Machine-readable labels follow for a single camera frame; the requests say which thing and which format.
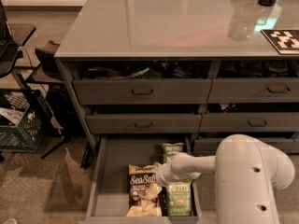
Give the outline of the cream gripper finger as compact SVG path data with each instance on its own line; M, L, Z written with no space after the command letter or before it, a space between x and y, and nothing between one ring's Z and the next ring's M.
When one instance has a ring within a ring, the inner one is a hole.
M162 191L162 187L157 183L152 183L146 191L145 199L153 200L156 199L159 193Z

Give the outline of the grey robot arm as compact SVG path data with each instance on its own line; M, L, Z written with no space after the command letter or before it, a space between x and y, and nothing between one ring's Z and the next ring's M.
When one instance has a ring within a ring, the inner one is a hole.
M295 176L292 160L281 150L244 134L222 139L213 156L179 153L156 171L167 187L215 174L217 224L280 224L275 189L287 188Z

